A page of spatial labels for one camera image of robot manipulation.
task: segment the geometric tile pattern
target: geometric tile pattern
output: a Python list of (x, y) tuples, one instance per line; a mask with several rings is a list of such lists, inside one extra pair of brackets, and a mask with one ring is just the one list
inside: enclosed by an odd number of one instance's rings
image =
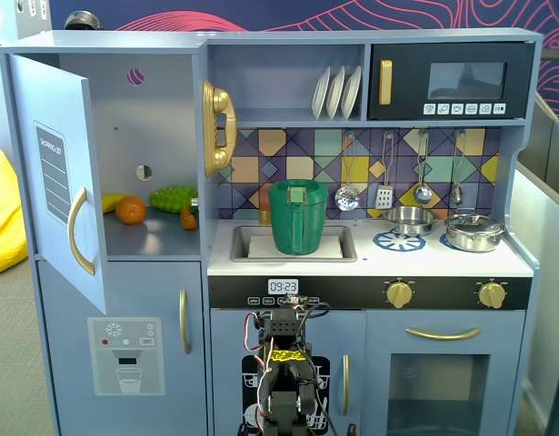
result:
[[(256, 219), (257, 209), (268, 204), (273, 183), (291, 178), (314, 179), (328, 190), (328, 219), (377, 218), (376, 191), (384, 182), (384, 164), (390, 156), (386, 141), (382, 162), (384, 130), (394, 133), (394, 160), (388, 172), (394, 187), (394, 206), (415, 205), (413, 191), (418, 183), (418, 129), (254, 129), (239, 130), (231, 164), (215, 175), (219, 183), (219, 214), (224, 219)], [(455, 148), (454, 129), (429, 128), (428, 160), (424, 182), (433, 191), (427, 205), (440, 219), (456, 212), (451, 204)], [(353, 132), (355, 143), (346, 137)], [(460, 208), (490, 213), (499, 164), (500, 129), (466, 129), (464, 159), (459, 182), (464, 193)], [(457, 142), (461, 155), (462, 141)], [(341, 212), (335, 192), (349, 183), (360, 193), (360, 207)]]

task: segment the oven window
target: oven window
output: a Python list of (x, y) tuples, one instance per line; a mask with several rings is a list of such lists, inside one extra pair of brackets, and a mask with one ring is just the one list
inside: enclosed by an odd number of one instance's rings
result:
[(386, 436), (477, 436), (489, 356), (393, 354)]
[(503, 63), (431, 64), (429, 100), (497, 100), (504, 94)]

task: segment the gray floor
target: gray floor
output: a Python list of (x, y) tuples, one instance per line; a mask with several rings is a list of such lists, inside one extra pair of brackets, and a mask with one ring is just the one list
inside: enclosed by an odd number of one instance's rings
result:
[[(0, 436), (24, 435), (53, 435), (27, 261), (0, 273)], [(541, 436), (525, 403), (516, 436)]]

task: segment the stove burner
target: stove burner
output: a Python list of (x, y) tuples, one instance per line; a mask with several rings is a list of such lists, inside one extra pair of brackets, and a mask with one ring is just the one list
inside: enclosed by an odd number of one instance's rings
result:
[(383, 232), (374, 237), (374, 243), (389, 252), (415, 252), (422, 250), (426, 241), (420, 236), (408, 236), (398, 232)]
[(447, 240), (446, 240), (446, 234), (443, 233), (443, 235), (441, 236), (441, 238), (439, 239), (439, 243), (441, 243), (442, 245), (444, 245), (445, 247), (450, 248), (451, 250), (457, 250), (458, 252), (461, 252), (462, 250), (459, 250), (457, 247), (453, 247)]

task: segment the spoon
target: spoon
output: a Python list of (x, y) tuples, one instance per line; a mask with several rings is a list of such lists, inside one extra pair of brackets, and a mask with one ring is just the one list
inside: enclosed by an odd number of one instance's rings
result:
[[(457, 142), (459, 139), (463, 140), (463, 148), (461, 149), (461, 156), (459, 161), (457, 162)], [(463, 163), (464, 159), (464, 148), (467, 145), (465, 132), (464, 130), (457, 131), (457, 137), (454, 141), (454, 151), (453, 151), (453, 167), (454, 167), (454, 181), (453, 181), (453, 190), (451, 191), (451, 203), (455, 205), (463, 204), (463, 190), (461, 189), (461, 184), (459, 183), (459, 169), (461, 168), (461, 164)]]
[[(416, 163), (418, 164), (418, 186), (414, 190), (414, 200), (421, 205), (427, 205), (433, 200), (433, 190), (423, 182), (426, 159), (428, 158), (428, 130), (419, 130), (418, 136), (418, 154), (416, 156)], [(423, 138), (424, 160), (421, 159), (421, 142)]]
[(360, 205), (360, 193), (353, 186), (350, 186), (350, 169), (354, 164), (355, 158), (355, 135), (353, 132), (345, 134), (345, 138), (351, 141), (349, 147), (352, 147), (352, 161), (348, 165), (345, 158), (347, 147), (344, 149), (344, 167), (345, 167), (345, 185), (335, 193), (335, 204), (343, 212), (349, 212)]

